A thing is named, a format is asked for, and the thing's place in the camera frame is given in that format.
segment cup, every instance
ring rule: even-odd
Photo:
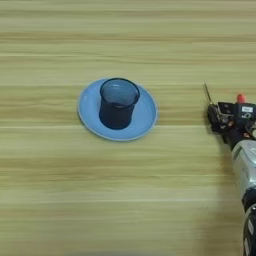
[[[111,78],[102,84],[100,95],[101,122],[114,130],[129,126],[134,106],[140,98],[138,86],[124,78]]]

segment blue saucer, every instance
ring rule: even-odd
[[[108,79],[101,79],[90,84],[81,93],[78,114],[84,125],[100,137],[114,141],[129,141],[146,135],[157,120],[157,106],[152,96],[141,86],[140,98],[135,105],[132,121],[122,130],[112,130],[103,125],[99,119],[101,104],[100,87]]]

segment red switch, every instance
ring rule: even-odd
[[[246,98],[244,94],[238,94],[237,95],[237,102],[238,103],[245,103],[246,102]]]

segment blue cup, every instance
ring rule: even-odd
[[[135,104],[140,98],[138,86],[124,78],[111,78],[102,84],[100,95],[101,122],[114,130],[129,126]]]

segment wooden table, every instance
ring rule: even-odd
[[[256,101],[256,1],[0,1],[0,255],[239,256],[243,211],[214,100]],[[88,132],[80,92],[142,84],[157,126]]]

